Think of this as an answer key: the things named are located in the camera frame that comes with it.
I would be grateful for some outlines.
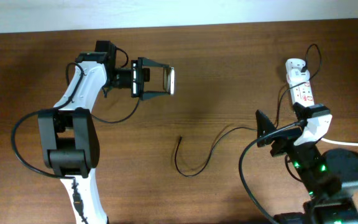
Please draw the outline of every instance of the wooden table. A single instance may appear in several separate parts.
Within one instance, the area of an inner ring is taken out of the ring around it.
[[[227,125],[255,127],[255,111],[274,119],[278,92],[285,83],[285,61],[302,58],[317,43],[324,65],[313,80],[316,103],[333,114],[326,137],[358,141],[358,19],[272,22],[148,29],[78,30],[0,35],[0,223],[74,223],[68,195],[58,180],[37,175],[15,158],[10,131],[23,115],[54,105],[66,89],[64,70],[95,41],[108,39],[131,59],[169,63],[177,74],[175,96],[142,102],[128,121],[95,121],[101,145],[97,181],[101,203],[112,223],[216,223],[247,221],[262,215],[245,192],[237,170],[240,153],[256,138],[234,132],[216,149],[207,169],[184,178],[173,165],[183,136],[179,165],[191,172],[208,155]],[[119,55],[118,63],[124,61]],[[310,70],[317,67],[311,55]],[[147,88],[160,88],[160,73]],[[93,113],[106,119],[126,116],[136,99],[130,90],[101,94]],[[295,120],[287,96],[281,124]],[[36,119],[17,135],[31,164],[42,161]],[[324,152],[338,146],[318,143]],[[347,147],[358,152],[358,147]],[[270,214],[302,211],[304,186],[286,172],[283,158],[269,147],[252,148],[244,172]],[[354,200],[358,208],[358,193]]]

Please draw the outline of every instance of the white cable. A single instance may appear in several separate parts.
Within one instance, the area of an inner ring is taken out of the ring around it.
[[[329,140],[329,139],[325,139],[325,138],[322,138],[321,140],[324,142],[327,142],[327,143],[338,144],[338,145],[343,145],[343,146],[358,146],[358,143],[356,143],[356,142],[340,142],[340,141],[333,141],[333,140]]]

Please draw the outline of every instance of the white power strip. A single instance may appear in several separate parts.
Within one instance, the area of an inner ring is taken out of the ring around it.
[[[285,68],[287,69],[287,82],[290,84],[290,87],[306,82],[305,84],[290,90],[292,104],[298,102],[302,106],[307,107],[314,105],[314,98],[309,82],[310,72],[309,70],[306,70],[306,72],[301,72],[304,66],[305,61],[297,58],[288,59],[285,63]]]

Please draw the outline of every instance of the white wall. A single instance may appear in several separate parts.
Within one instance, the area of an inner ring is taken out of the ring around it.
[[[358,17],[358,0],[0,0],[0,33]]]

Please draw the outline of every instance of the white power adapter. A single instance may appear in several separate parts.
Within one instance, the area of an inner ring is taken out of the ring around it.
[[[292,104],[298,102],[302,106],[307,107],[314,105],[314,99],[309,82],[310,72],[309,70],[301,72],[305,64],[306,62],[302,59],[291,58],[285,62],[285,68],[287,70],[287,82],[290,87],[305,82],[304,84],[290,90]]]

